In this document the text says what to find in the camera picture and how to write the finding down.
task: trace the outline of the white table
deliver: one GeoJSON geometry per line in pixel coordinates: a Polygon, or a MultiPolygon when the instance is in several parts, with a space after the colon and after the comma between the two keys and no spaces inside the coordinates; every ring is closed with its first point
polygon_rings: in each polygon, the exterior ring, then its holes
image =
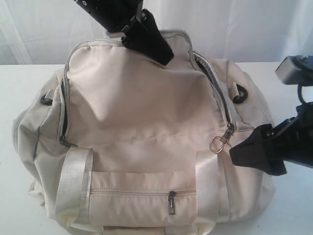
{"type": "MultiPolygon", "coordinates": [[[[275,123],[296,115],[295,86],[283,85],[275,76],[279,63],[240,63],[264,93],[275,123]]],[[[61,65],[0,66],[0,234],[67,235],[45,211],[26,195],[32,177],[15,153],[11,141],[13,119],[32,102],[36,92],[61,65]]],[[[313,89],[305,90],[313,100],[313,89]]],[[[288,174],[274,177],[276,195],[259,217],[219,224],[212,235],[313,234],[313,169],[287,164],[288,174]]]]}

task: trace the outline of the black grommet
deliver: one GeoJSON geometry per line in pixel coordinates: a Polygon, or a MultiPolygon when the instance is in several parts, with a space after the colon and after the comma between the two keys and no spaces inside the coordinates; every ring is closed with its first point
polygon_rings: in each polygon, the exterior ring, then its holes
{"type": "Polygon", "coordinates": [[[235,96],[233,98],[233,102],[234,104],[242,104],[248,98],[248,91],[244,87],[238,84],[237,84],[237,89],[240,95],[235,96]]]}
{"type": "Polygon", "coordinates": [[[45,96],[46,96],[46,94],[45,94],[43,97],[41,97],[40,102],[41,102],[43,105],[51,106],[53,100],[52,100],[52,99],[49,99],[49,98],[46,98],[45,96]]]}

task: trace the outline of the metal key ring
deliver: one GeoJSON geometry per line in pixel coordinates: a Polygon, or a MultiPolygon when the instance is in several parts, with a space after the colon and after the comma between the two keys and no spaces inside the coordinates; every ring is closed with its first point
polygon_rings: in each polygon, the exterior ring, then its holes
{"type": "Polygon", "coordinates": [[[214,138],[210,141],[210,150],[211,150],[212,153],[218,154],[218,153],[220,153],[220,152],[223,151],[223,149],[224,149],[224,147],[225,147],[225,144],[224,144],[223,142],[221,142],[221,143],[222,143],[222,146],[221,146],[220,149],[218,149],[218,150],[216,150],[216,151],[212,149],[212,144],[213,144],[213,142],[214,142],[215,140],[221,140],[221,139],[222,139],[222,138],[221,138],[220,136],[216,136],[216,137],[214,137],[214,138]]]}

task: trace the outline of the white curtain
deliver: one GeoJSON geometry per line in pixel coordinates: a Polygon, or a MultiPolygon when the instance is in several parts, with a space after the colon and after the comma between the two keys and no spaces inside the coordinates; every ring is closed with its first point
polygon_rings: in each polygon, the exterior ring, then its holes
{"type": "MultiPolygon", "coordinates": [[[[159,28],[180,28],[194,50],[236,62],[313,54],[313,0],[145,0],[159,28]]],[[[0,64],[63,64],[105,36],[73,0],[0,0],[0,64]]]]}

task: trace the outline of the bag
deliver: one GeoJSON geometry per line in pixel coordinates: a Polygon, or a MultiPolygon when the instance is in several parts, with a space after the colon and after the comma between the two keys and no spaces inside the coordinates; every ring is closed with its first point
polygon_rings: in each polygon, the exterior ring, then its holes
{"type": "Polygon", "coordinates": [[[183,31],[161,33],[167,66],[116,41],[80,44],[15,121],[29,194],[72,234],[204,235],[274,194],[268,175],[229,156],[272,123],[261,92],[183,31]]]}

